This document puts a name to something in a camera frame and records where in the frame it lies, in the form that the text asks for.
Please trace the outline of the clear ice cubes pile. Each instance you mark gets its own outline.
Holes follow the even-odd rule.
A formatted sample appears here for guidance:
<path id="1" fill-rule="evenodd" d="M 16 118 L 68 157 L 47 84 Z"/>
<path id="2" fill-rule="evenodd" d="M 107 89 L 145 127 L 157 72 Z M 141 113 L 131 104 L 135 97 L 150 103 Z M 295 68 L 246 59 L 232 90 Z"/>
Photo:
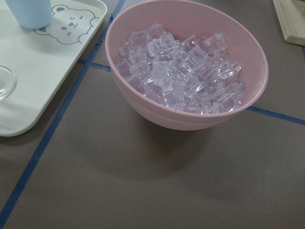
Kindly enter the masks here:
<path id="1" fill-rule="evenodd" d="M 123 79 L 144 97 L 173 110 L 208 115 L 242 106 L 241 66 L 223 54 L 221 33 L 182 40 L 161 24 L 130 33 L 114 64 Z"/>

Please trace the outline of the light blue cup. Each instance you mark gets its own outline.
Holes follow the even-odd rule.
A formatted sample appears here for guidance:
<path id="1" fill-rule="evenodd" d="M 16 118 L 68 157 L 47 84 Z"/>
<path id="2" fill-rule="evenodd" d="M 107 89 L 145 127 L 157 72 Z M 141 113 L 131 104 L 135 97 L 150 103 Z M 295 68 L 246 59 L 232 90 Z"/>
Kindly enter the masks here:
<path id="1" fill-rule="evenodd" d="M 40 29 L 52 20 L 50 0 L 6 0 L 20 26 L 26 29 Z"/>

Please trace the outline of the pink bowl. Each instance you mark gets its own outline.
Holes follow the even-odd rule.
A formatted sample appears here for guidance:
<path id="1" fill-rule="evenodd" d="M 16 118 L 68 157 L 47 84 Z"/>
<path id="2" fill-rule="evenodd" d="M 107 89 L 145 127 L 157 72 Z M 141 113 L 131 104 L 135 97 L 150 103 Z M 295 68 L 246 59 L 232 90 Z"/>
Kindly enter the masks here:
<path id="1" fill-rule="evenodd" d="M 228 44 L 226 52 L 242 66 L 239 79 L 245 85 L 243 105 L 226 113 L 191 114 L 153 102 L 132 88 L 115 68 L 114 60 L 132 31 L 142 31 L 154 23 L 162 24 L 177 38 L 222 33 Z M 262 47 L 242 24 L 217 9 L 187 0 L 150 0 L 125 9 L 109 26 L 105 52 L 114 80 L 127 103 L 145 119 L 174 130 L 201 130 L 233 118 L 259 99 L 269 75 Z"/>

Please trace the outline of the cream bear serving tray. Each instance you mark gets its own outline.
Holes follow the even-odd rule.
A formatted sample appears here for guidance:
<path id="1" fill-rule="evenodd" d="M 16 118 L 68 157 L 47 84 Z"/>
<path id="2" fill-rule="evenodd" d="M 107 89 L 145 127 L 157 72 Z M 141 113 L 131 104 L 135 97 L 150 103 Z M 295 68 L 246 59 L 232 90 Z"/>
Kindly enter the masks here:
<path id="1" fill-rule="evenodd" d="M 44 29 L 21 27 L 7 3 L 0 3 L 0 63 L 16 77 L 0 103 L 0 134 L 31 129 L 101 26 L 107 6 L 99 0 L 53 0 Z"/>

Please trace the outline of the clear wine glass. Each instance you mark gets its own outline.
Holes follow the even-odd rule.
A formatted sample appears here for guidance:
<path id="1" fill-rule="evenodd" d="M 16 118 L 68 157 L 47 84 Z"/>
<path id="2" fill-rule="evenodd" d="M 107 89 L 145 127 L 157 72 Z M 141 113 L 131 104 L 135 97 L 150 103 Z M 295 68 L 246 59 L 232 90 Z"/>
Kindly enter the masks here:
<path id="1" fill-rule="evenodd" d="M 15 89 L 16 77 L 13 71 L 7 67 L 0 67 L 0 99 L 7 98 Z"/>

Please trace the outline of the wooden cutting board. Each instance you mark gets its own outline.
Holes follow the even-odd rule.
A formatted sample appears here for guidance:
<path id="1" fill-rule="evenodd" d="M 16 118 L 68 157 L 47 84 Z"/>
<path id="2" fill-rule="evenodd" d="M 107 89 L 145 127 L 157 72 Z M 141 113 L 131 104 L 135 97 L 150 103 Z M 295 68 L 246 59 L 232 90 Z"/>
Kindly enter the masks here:
<path id="1" fill-rule="evenodd" d="M 305 1 L 273 0 L 285 42 L 305 45 Z"/>

